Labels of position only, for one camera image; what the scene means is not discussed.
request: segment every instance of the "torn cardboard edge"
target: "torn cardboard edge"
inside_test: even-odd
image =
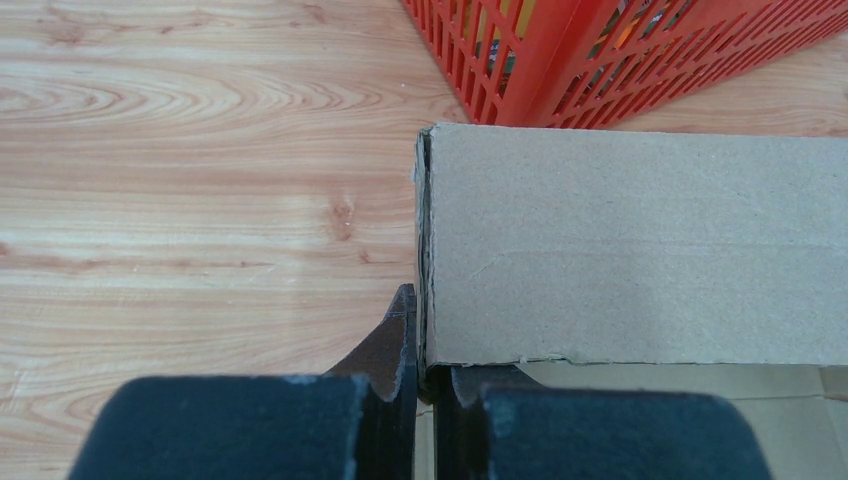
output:
[[[416,150],[422,366],[848,364],[848,141],[437,124]]]
[[[430,229],[430,128],[422,129],[415,143],[415,167],[413,179],[415,181],[415,235],[416,251],[418,253],[415,262],[415,295],[416,295],[416,324],[418,325],[418,369],[419,378],[425,378],[426,368],[426,339],[427,320],[429,312],[432,311],[431,290],[432,277],[430,268],[432,258],[430,255],[431,229]]]

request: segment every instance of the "cardboard box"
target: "cardboard box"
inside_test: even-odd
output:
[[[848,140],[438,124],[417,152],[422,365],[718,394],[775,478],[848,478],[848,369],[819,368],[848,365]]]

